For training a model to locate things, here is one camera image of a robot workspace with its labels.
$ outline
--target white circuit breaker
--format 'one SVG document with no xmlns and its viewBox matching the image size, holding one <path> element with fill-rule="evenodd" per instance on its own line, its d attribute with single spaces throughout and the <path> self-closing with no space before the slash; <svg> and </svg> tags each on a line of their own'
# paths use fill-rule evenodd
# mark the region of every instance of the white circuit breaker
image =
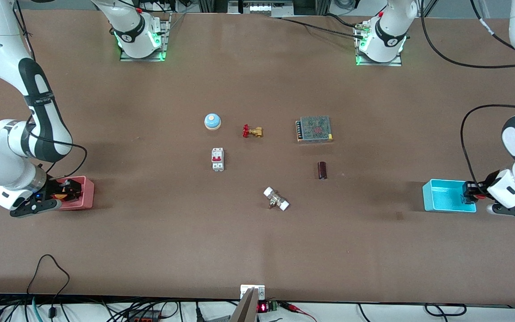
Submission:
<svg viewBox="0 0 515 322">
<path fill-rule="evenodd" d="M 224 170 L 224 148 L 212 149 L 212 169 L 214 171 Z"/>
</svg>

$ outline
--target brown table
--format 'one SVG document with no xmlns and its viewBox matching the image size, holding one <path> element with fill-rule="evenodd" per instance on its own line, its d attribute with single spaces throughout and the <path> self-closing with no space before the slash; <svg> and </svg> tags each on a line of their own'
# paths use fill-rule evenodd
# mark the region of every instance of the brown table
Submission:
<svg viewBox="0 0 515 322">
<path fill-rule="evenodd" d="M 119 63 L 99 12 L 26 12 L 33 46 L 76 143 L 95 207 L 17 220 L 0 208 L 0 292 L 24 292 L 57 257 L 67 293 L 236 298 L 265 284 L 288 300 L 515 304 L 515 218 L 422 209 L 430 178 L 468 179 L 462 116 L 515 104 L 515 69 L 441 60 L 419 21 L 401 68 L 356 67 L 351 39 L 262 16 L 190 14 L 165 63 Z M 305 21 L 347 31 L 330 18 Z M 490 21 L 502 36 L 507 21 Z M 449 57 L 515 63 L 475 20 L 429 20 Z M 220 130 L 203 118 L 216 112 Z M 472 116 L 478 177 L 507 166 L 499 131 L 515 111 Z M 328 114 L 335 141 L 297 145 L 294 121 Z M 0 120 L 27 118 L 0 80 Z M 241 137 L 243 124 L 261 139 Z M 213 147 L 226 151 L 214 173 Z M 52 174 L 80 161 L 73 151 Z M 326 161 L 327 181 L 316 179 Z M 268 210 L 278 189 L 286 212 Z M 33 292 L 64 277 L 46 261 Z"/>
</svg>

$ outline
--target blue bin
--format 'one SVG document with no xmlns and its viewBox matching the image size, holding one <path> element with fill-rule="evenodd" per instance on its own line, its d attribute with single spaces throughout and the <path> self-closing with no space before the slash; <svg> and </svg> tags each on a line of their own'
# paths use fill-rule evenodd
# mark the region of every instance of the blue bin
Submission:
<svg viewBox="0 0 515 322">
<path fill-rule="evenodd" d="M 476 204 L 464 203 L 466 181 L 432 179 L 422 186 L 427 212 L 476 212 Z"/>
</svg>

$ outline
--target pink plastic container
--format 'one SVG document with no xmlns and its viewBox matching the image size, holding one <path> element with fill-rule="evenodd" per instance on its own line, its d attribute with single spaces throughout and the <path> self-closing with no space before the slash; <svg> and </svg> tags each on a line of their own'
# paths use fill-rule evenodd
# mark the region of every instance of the pink plastic container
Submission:
<svg viewBox="0 0 515 322">
<path fill-rule="evenodd" d="M 84 175 L 81 175 L 80 177 L 67 177 L 63 179 L 57 179 L 57 182 L 63 183 L 66 179 L 71 179 L 80 183 L 82 191 L 80 194 L 80 198 L 69 202 L 63 202 L 63 205 L 61 205 L 61 208 L 57 209 L 57 211 L 62 212 L 65 210 L 81 210 L 92 208 L 94 197 L 94 183 Z"/>
</svg>

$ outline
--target white cap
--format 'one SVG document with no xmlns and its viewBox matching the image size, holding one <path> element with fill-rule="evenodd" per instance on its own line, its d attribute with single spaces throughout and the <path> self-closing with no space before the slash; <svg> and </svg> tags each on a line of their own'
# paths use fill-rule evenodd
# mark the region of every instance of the white cap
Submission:
<svg viewBox="0 0 515 322">
<path fill-rule="evenodd" d="M 288 206 L 289 206 L 289 205 L 290 205 L 290 203 L 289 203 L 289 202 L 287 202 L 287 200 L 286 200 L 286 201 L 284 201 L 282 204 L 280 204 L 279 208 L 280 208 L 281 210 L 286 210 L 286 209 L 288 208 Z"/>
<path fill-rule="evenodd" d="M 266 191 L 263 192 L 263 194 L 265 196 L 270 196 L 272 192 L 274 192 L 274 189 L 272 187 L 268 187 Z"/>
</svg>

